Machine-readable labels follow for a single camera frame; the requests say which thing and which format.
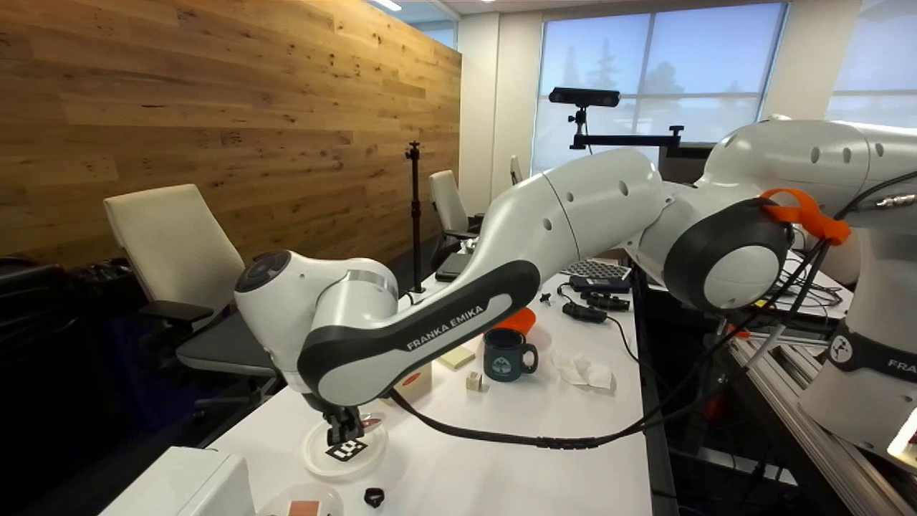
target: camera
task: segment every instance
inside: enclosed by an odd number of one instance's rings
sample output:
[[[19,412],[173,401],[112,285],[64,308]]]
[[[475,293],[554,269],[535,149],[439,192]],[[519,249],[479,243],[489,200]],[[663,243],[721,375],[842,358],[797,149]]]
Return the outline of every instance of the camera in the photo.
[[[568,90],[554,87],[547,94],[549,103],[575,103],[575,107],[618,107],[622,94],[617,90]]]

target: robotic arm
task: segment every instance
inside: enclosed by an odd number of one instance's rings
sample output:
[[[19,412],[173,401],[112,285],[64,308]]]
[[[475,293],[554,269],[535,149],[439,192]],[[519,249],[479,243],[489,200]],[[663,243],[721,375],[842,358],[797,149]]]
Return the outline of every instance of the robotic arm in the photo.
[[[360,437],[360,405],[601,249],[625,248],[690,308],[750,305],[777,282],[792,243],[763,205],[680,189],[640,152],[601,152],[495,199],[466,269],[418,308],[399,309],[395,279],[376,260],[294,253],[251,260],[236,302],[287,385],[332,425],[330,445],[342,445]]]

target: cup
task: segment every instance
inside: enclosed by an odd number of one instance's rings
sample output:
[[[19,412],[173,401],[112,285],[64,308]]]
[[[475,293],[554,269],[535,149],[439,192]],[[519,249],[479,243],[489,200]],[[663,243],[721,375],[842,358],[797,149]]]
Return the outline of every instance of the cup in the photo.
[[[485,332],[485,372],[495,381],[516,381],[524,372],[538,369],[538,346],[506,326],[494,326]]]

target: white wall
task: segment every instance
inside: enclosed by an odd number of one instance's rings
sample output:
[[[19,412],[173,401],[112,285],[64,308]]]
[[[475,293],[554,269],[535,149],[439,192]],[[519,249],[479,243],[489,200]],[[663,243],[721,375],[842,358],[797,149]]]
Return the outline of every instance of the white wall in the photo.
[[[825,116],[859,2],[792,0],[763,116]],[[509,187],[509,156],[519,156],[521,172],[529,170],[544,20],[485,14],[459,24],[459,192],[472,213],[485,213]]]

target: wood paneling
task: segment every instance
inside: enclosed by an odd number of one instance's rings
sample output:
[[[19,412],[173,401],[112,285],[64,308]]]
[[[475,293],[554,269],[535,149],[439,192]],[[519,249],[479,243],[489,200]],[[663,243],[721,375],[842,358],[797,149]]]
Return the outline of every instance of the wood paneling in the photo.
[[[0,256],[107,260],[107,196],[198,183],[247,258],[386,260],[409,142],[459,167],[459,71],[363,0],[0,0]]]

